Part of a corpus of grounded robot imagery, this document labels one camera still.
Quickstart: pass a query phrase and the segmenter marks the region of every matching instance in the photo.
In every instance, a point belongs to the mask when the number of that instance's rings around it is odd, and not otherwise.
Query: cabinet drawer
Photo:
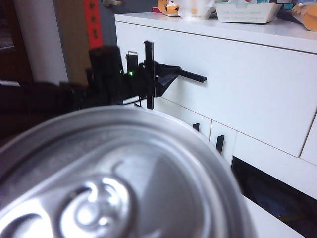
[[[221,145],[221,140],[222,140],[221,136],[223,136],[221,155],[231,165],[234,143],[236,141],[237,132],[213,120],[211,122],[210,142],[214,146],[217,146],[217,144]]]
[[[301,234],[244,197],[257,238],[303,238]]]
[[[301,158],[317,165],[317,117],[308,134]]]
[[[237,133],[233,155],[317,199],[317,166]]]
[[[164,98],[154,98],[154,110],[169,114],[193,126],[199,123],[199,132],[209,139],[211,120]]]
[[[116,30],[123,61],[131,50],[142,62],[149,40],[157,62],[208,78],[178,77],[166,99],[299,157],[317,106],[317,55],[123,22]]]

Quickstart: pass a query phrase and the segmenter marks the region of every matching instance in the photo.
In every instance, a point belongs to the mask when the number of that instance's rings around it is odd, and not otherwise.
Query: white cabinet
[[[231,165],[234,143],[236,141],[237,131],[228,128],[216,121],[211,122],[210,142],[216,146],[220,143],[220,136],[224,136],[221,155]]]
[[[179,77],[166,99],[299,157],[317,106],[316,54],[142,26],[133,18],[116,16],[122,57],[136,51],[143,61],[149,40],[157,62],[208,78],[198,83]],[[161,28],[170,21],[155,19]]]
[[[317,117],[308,134],[301,158],[317,165]]]
[[[164,98],[154,98],[154,110],[169,114],[193,127],[199,123],[199,132],[209,139],[211,120],[207,117],[199,115],[187,108],[177,105]]]

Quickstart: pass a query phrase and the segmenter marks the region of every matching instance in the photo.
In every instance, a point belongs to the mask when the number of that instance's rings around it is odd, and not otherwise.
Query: wall
[[[53,0],[14,0],[35,81],[68,82]]]

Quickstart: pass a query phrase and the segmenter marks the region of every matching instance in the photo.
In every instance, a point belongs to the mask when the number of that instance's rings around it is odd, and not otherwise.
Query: door handle
[[[220,154],[222,153],[223,141],[224,141],[224,135],[218,136],[216,149]]]
[[[120,0],[101,0],[102,4],[105,7],[109,7],[109,6],[121,6],[123,4],[122,1]]]

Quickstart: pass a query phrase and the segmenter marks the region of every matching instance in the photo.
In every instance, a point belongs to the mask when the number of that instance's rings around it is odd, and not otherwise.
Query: can lid
[[[169,115],[116,106],[63,115],[6,145],[9,158],[22,163],[0,180],[3,232],[36,214],[52,237],[252,236],[229,166]]]

